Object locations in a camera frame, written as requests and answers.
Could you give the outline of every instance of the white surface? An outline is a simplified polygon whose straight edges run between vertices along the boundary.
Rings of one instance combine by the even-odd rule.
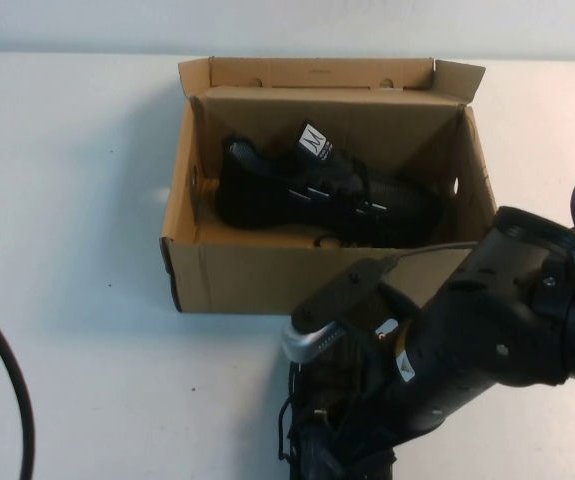
[[[0,50],[575,58],[575,1],[0,0]]]
[[[179,316],[169,295],[179,59],[0,54],[0,326],[34,402],[37,480],[288,478],[284,319]],[[487,65],[475,110],[498,203],[569,223],[575,64]],[[397,453],[397,480],[575,478],[575,382],[495,387]],[[19,455],[0,364],[0,480]]]

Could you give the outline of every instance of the white table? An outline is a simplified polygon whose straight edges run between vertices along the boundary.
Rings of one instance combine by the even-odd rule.
[[[37,480],[288,478],[285,319],[179,316],[170,298],[157,237],[182,58],[0,54],[0,326],[34,403]],[[498,203],[568,224],[575,64],[482,63]],[[575,478],[575,381],[495,387],[397,453],[397,480]],[[0,480],[19,461],[0,363]]]

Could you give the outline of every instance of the screw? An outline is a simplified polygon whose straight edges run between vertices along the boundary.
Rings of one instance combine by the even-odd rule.
[[[498,345],[496,345],[496,353],[498,355],[502,355],[503,357],[506,357],[507,355],[509,355],[509,349],[507,348],[506,345],[499,343]]]

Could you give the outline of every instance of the white sticker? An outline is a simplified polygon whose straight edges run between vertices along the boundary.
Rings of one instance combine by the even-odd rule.
[[[299,140],[300,144],[314,155],[319,155],[327,143],[325,136],[311,125],[307,125]]]
[[[409,358],[407,357],[407,350],[403,350],[403,353],[396,357],[396,365],[398,366],[398,371],[403,380],[408,382],[416,376],[411,363],[409,363]]]
[[[398,320],[395,318],[390,318],[385,321],[378,329],[376,330],[376,335],[387,335],[388,333],[393,332],[398,328]]]

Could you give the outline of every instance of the cardboard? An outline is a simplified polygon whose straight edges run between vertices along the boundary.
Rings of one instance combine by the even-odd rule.
[[[179,310],[287,314],[359,258],[396,252],[316,248],[324,230],[315,227],[225,225],[213,199],[221,141],[234,132],[280,154],[309,119],[368,165],[438,189],[445,215],[429,244],[478,240],[491,225],[496,206],[468,106],[482,67],[430,58],[205,58],[179,72],[189,101],[160,238]],[[423,304],[465,254],[408,257],[388,281]]]

